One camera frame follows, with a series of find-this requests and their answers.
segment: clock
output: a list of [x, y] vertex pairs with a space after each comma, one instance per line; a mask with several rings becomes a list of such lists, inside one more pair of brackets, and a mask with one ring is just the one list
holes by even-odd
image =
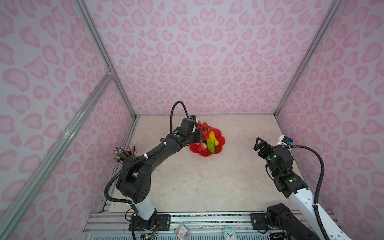
[[238, 240], [235, 228], [226, 228], [223, 230], [224, 240]]

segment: yellow pepper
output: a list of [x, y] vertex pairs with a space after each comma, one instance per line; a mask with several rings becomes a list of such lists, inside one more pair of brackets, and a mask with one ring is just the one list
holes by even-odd
[[214, 138], [215, 138], [215, 146], [218, 146], [220, 143], [216, 139], [215, 133], [213, 131], [211, 131], [209, 134], [212, 134], [214, 136]]

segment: wire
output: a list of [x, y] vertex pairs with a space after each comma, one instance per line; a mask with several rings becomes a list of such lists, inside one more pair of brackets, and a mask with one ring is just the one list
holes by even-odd
[[175, 104], [173, 104], [173, 107], [172, 107], [172, 110], [170, 111], [170, 131], [169, 132], [172, 132], [172, 117], [173, 117], [173, 111], [175, 110], [175, 107], [177, 104], [181, 103], [181, 105], [183, 105], [183, 108], [184, 108], [184, 111], [185, 111], [185, 114], [187, 115], [187, 118], [189, 118], [189, 115], [188, 115], [188, 112], [187, 112], [187, 109], [184, 105], [184, 103], [182, 101], [177, 101], [175, 102]]
[[[162, 144], [162, 147], [160, 147], [159, 149], [157, 150], [154, 150], [153, 152], [149, 152], [147, 153], [147, 156], [148, 158], [152, 157], [153, 155], [157, 154], [158, 152], [160, 152], [163, 148], [165, 147], [165, 144]], [[115, 176], [113, 176], [109, 182], [107, 183], [107, 185], [105, 186], [105, 189], [104, 189], [104, 196], [107, 200], [111, 201], [111, 202], [125, 202], [129, 205], [132, 204], [132, 201], [131, 200], [128, 200], [128, 199], [117, 199], [117, 198], [114, 198], [114, 197], [111, 197], [109, 195], [109, 189], [110, 187], [112, 186], [112, 183], [118, 179], [118, 177], [124, 173], [125, 171], [129, 170], [131, 167], [135, 166], [136, 164], [144, 161], [144, 160], [147, 160], [146, 157], [144, 156], [140, 156], [136, 161], [132, 162], [131, 164], [127, 165], [126, 167], [124, 167], [123, 169], [121, 169], [118, 173], [116, 173]]]
[[[260, 230], [259, 230], [259, 223], [265, 223], [267, 226], [266, 226], [266, 229], [265, 229], [265, 232], [261, 232]], [[257, 231], [259, 232], [259, 233], [261, 233], [261, 234], [266, 234], [267, 232], [268, 232], [268, 223], [267, 222], [264, 222], [264, 221], [258, 221], [258, 222], [256, 222], [256, 229], [257, 229]]]
[[133, 225], [133, 217], [134, 217], [134, 213], [132, 213], [132, 215], [131, 215], [131, 232], [132, 232], [132, 238], [133, 238], [133, 240], [137, 240], [137, 238], [136, 238], [136, 236], [135, 236], [135, 230], [134, 230], [134, 225]]
[[159, 229], [159, 222], [156, 222], [155, 224], [156, 224], [156, 228], [151, 234], [154, 234]]
[[127, 213], [128, 213], [130, 210], [132, 210], [132, 209], [133, 209], [133, 208], [129, 209], [129, 210], [125, 213], [125, 216], [124, 216], [124, 217], [125, 217], [125, 220], [127, 220], [127, 221], [129, 221], [129, 222], [130, 222], [131, 220], [128, 220], [128, 219], [127, 219]]
[[273, 181], [273, 178], [271, 177], [271, 175], [269, 175], [269, 172], [268, 172], [268, 170], [267, 170], [267, 166], [268, 166], [268, 164], [265, 164], [265, 170], [266, 170], [266, 173], [268, 174], [269, 178]]
[[303, 145], [292, 145], [292, 146], [276, 145], [276, 146], [273, 146], [271, 148], [271, 150], [273, 150], [273, 149], [275, 149], [277, 147], [283, 147], [283, 148], [299, 147], [299, 148], [304, 148], [304, 149], [307, 149], [307, 150], [311, 151], [319, 159], [321, 169], [320, 169], [319, 180], [318, 180], [317, 186], [316, 186], [316, 191], [315, 191], [315, 194], [314, 194], [313, 208], [314, 208], [314, 214], [316, 216], [316, 220], [317, 220], [317, 223], [318, 223], [319, 228], [321, 230], [321, 233], [323, 234], [323, 237], [324, 237], [325, 240], [329, 240], [328, 234], [327, 234], [327, 232], [326, 232], [326, 230], [325, 230], [325, 228], [323, 226], [323, 223], [321, 221], [320, 214], [319, 214], [319, 208], [317, 206], [317, 203], [319, 201], [319, 194], [320, 194], [321, 183], [323, 182], [323, 177], [324, 177], [324, 169], [325, 169], [325, 167], [324, 167], [323, 159], [321, 158], [321, 156], [315, 150], [313, 150], [312, 148], [307, 147], [307, 146], [303, 146]]

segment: metal bracket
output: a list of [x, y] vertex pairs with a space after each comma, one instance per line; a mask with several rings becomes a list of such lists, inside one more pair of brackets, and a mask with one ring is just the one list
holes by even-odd
[[265, 220], [265, 215], [266, 214], [250, 214], [253, 230], [269, 229], [269, 227], [266, 223], [266, 220]]
[[[159, 231], [169, 231], [170, 227], [170, 215], [169, 214], [158, 214], [156, 215], [156, 222], [159, 222]], [[144, 228], [139, 224], [138, 221], [134, 222], [134, 231], [143, 232]], [[129, 223], [129, 231], [132, 231], [132, 222]]]

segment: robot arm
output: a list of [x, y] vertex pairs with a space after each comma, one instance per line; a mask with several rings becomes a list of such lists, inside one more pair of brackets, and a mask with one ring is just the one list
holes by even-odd
[[265, 218], [268, 226], [279, 226], [290, 233], [296, 240], [320, 240], [282, 203], [269, 206]]
[[[281, 136], [279, 138], [278, 145], [292, 145], [293, 140], [286, 137]], [[279, 192], [282, 192], [286, 198], [288, 198], [304, 215], [309, 224], [312, 226], [316, 234], [321, 240], [324, 240], [324, 236], [320, 230], [319, 224], [317, 222], [315, 212], [314, 212], [314, 197], [312, 192], [308, 189], [308, 185], [292, 171], [293, 157], [290, 151], [284, 147], [272, 147], [266, 141], [261, 138], [257, 138], [255, 147], [253, 148], [255, 151], [259, 151], [258, 155], [266, 160], [266, 165], [271, 172], [273, 177], [273, 182]], [[285, 221], [281, 218], [283, 215], [281, 214], [284, 211], [289, 211], [286, 206], [284, 210], [283, 207], [268, 207], [268, 213], [270, 214], [270, 218], [274, 223], [279, 223], [282, 225], [285, 224], [284, 229], [292, 229], [298, 228], [300, 226], [294, 224], [293, 222]], [[327, 232], [328, 238], [330, 240], [351, 240], [330, 218], [330, 216], [325, 212], [325, 210], [321, 207], [320, 204], [317, 204], [319, 215], [321, 218], [321, 222]], [[310, 238], [302, 238], [301, 234], [298, 234], [298, 231], [294, 230], [292, 232], [288, 231], [292, 234], [295, 239], [310, 239]]]
[[124, 160], [123, 169], [137, 162], [137, 159], [146, 158], [124, 171], [116, 183], [116, 188], [132, 202], [130, 206], [138, 216], [135, 223], [144, 229], [153, 228], [157, 214], [147, 197], [151, 189], [151, 173], [165, 159], [183, 147], [193, 142], [201, 142], [201, 131], [196, 131], [197, 119], [195, 116], [191, 118], [184, 118], [180, 127], [169, 133], [166, 138], [162, 138], [162, 143], [148, 153], [138, 158], [129, 157]]

